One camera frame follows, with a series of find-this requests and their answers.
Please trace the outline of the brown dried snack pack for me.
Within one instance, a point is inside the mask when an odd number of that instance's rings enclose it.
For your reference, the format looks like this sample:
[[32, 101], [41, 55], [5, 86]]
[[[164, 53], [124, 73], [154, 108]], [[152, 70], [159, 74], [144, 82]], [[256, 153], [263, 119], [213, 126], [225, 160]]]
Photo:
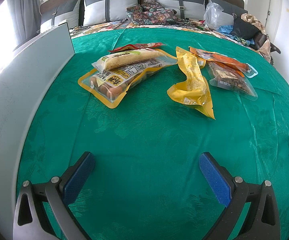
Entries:
[[233, 91], [249, 100], [257, 100], [255, 89], [243, 73], [217, 61], [208, 61], [206, 68], [210, 76], [210, 85]]

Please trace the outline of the orange clear snack pack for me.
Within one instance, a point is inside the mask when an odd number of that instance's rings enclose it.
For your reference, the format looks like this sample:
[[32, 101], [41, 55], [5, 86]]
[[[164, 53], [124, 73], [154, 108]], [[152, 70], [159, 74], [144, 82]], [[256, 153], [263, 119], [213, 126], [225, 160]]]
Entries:
[[191, 53], [196, 54], [198, 57], [203, 58], [206, 61], [210, 62], [216, 62], [219, 63], [221, 66], [226, 66], [230, 67], [236, 71], [241, 76], [246, 76], [247, 78], [253, 78], [258, 75], [258, 71], [251, 66], [248, 63], [241, 63], [240, 61], [233, 59], [231, 57], [228, 57], [226, 55], [216, 53], [216, 52], [210, 52], [210, 51], [205, 51], [202, 49], [197, 49], [189, 46], [189, 50]]

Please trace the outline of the grey curtain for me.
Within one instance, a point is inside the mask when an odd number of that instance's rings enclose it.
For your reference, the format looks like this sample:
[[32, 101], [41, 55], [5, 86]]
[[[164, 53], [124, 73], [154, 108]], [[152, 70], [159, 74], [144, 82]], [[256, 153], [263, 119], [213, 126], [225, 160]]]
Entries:
[[7, 3], [19, 46], [38, 35], [40, 31], [40, 0], [7, 0]]

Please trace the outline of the yellow corn pack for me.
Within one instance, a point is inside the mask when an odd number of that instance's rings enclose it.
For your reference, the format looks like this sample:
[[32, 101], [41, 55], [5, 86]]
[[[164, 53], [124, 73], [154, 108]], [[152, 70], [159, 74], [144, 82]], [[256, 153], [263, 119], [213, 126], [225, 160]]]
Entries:
[[168, 96], [173, 101], [214, 119], [209, 85], [201, 72], [201, 69], [206, 65], [206, 60], [180, 47], [176, 48], [176, 55], [178, 67], [185, 74], [186, 80], [172, 85], [167, 90]]

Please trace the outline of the floral bed sheet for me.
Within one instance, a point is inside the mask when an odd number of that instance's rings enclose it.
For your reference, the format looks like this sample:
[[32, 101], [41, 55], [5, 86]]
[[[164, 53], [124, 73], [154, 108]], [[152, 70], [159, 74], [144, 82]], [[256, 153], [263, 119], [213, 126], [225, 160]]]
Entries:
[[127, 43], [154, 43], [161, 42], [167, 45], [180, 45], [184, 43], [203, 50], [215, 51], [218, 53], [235, 52], [246, 49], [257, 52], [247, 46], [247, 41], [237, 41], [219, 32], [211, 31], [201, 24], [180, 23], [167, 25], [139, 25], [125, 19], [110, 23], [101, 23], [87, 27], [75, 27], [70, 30], [71, 38], [78, 38], [96, 33], [110, 32], [118, 37], [127, 35], [122, 42], [116, 42], [112, 48], [119, 44]]

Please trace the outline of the middle grey pillow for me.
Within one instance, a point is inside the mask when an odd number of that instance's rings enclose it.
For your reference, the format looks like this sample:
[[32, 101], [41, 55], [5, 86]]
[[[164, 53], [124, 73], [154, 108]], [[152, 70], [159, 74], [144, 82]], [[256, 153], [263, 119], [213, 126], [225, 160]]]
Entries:
[[83, 25], [120, 21], [127, 17], [126, 9], [138, 5], [138, 0], [84, 0]]

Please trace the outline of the green bed cover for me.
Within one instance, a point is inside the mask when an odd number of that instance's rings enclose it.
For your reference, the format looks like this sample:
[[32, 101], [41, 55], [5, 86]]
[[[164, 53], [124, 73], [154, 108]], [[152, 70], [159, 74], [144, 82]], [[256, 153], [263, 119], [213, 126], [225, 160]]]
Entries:
[[[132, 88], [114, 109], [78, 85], [92, 63], [130, 43], [216, 51], [251, 64], [256, 100], [211, 87], [215, 117], [170, 99], [178, 66]], [[17, 184], [44, 183], [89, 151], [96, 166], [72, 213], [93, 239], [201, 239], [223, 210], [198, 167], [210, 152], [234, 176], [272, 182], [281, 238], [289, 237], [289, 85], [252, 50], [165, 28], [104, 31], [72, 40], [75, 54], [46, 93], [23, 147]]]

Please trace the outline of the white storage box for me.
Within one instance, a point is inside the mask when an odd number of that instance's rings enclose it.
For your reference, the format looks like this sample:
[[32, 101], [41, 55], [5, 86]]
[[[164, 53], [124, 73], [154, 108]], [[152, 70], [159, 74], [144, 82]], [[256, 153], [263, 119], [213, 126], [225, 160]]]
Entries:
[[22, 149], [49, 87], [74, 55], [66, 22], [14, 51], [0, 72], [0, 234], [13, 237], [16, 182]]

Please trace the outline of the black bag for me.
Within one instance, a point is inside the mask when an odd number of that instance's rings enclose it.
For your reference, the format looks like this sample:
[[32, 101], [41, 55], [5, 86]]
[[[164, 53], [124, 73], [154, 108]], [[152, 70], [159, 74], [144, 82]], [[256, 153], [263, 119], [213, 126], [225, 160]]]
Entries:
[[256, 26], [237, 17], [234, 20], [233, 29], [230, 34], [244, 40], [249, 40], [259, 32], [260, 30]]

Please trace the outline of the clear plastic bag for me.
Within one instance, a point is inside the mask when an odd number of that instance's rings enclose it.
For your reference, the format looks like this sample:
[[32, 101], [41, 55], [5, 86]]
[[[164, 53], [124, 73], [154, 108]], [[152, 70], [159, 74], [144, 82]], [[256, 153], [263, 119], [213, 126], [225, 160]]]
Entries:
[[219, 17], [223, 10], [224, 9], [217, 3], [209, 2], [206, 5], [204, 23], [209, 29], [217, 30], [220, 27]]

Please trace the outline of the blue plastic bag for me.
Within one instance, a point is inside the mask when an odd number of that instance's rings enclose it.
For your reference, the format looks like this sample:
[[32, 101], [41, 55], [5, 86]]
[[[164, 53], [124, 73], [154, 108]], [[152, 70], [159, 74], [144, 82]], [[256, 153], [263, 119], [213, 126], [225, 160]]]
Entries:
[[234, 39], [235, 35], [232, 35], [231, 32], [233, 31], [233, 25], [222, 25], [217, 29], [217, 32]]

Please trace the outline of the rice cracker pack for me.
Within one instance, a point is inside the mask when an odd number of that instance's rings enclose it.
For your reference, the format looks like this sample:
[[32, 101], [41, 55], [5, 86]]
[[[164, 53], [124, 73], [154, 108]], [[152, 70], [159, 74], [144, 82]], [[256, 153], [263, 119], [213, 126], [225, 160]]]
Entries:
[[151, 48], [120, 51], [110, 55], [102, 56], [99, 60], [92, 63], [92, 66], [102, 73], [105, 70], [123, 67], [125, 65], [154, 59], [160, 56], [164, 56], [164, 54]]

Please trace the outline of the yellow sausage pack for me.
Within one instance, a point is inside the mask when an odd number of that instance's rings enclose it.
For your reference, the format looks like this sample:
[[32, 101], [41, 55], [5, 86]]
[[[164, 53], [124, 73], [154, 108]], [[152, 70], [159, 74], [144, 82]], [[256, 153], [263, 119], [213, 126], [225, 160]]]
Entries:
[[79, 78], [78, 84], [106, 107], [116, 108], [132, 87], [161, 69], [177, 64], [176, 57], [163, 50], [155, 50], [162, 52], [164, 56], [105, 70], [102, 73], [93, 68]]

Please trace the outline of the left grey pillow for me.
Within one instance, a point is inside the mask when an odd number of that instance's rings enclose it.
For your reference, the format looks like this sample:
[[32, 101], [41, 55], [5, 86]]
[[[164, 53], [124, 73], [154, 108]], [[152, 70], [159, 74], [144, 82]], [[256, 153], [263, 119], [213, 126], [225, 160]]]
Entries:
[[40, 33], [66, 22], [69, 29], [79, 25], [79, 10], [81, 0], [68, 0], [57, 5], [41, 16]]

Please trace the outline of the far right grey pillow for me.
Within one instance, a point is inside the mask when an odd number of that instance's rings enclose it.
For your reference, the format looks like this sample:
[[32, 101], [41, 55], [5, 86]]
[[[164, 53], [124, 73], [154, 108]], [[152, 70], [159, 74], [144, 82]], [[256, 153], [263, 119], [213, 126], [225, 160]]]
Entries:
[[234, 4], [231, 4], [223, 0], [208, 0], [208, 2], [217, 3], [223, 8], [223, 11], [219, 13], [219, 16], [217, 17], [216, 21], [216, 23], [219, 26], [233, 25], [235, 18], [240, 17], [241, 14], [248, 13], [247, 10], [244, 10]]

